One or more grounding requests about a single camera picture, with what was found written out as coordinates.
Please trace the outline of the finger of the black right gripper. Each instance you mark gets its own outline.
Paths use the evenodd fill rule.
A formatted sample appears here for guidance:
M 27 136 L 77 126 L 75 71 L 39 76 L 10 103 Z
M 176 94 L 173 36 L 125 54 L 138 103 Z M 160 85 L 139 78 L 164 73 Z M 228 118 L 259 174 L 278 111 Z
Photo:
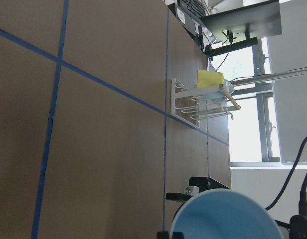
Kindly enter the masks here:
M 187 202 L 192 197 L 193 197 L 192 195 L 188 195 L 188 194 L 168 192 L 166 193 L 165 199 L 176 201 L 176 202 Z
M 199 188 L 199 193 L 211 190 L 211 189 L 229 189 L 228 186 L 218 182 L 211 177 L 191 177 L 189 179 L 189 186 L 195 186 Z

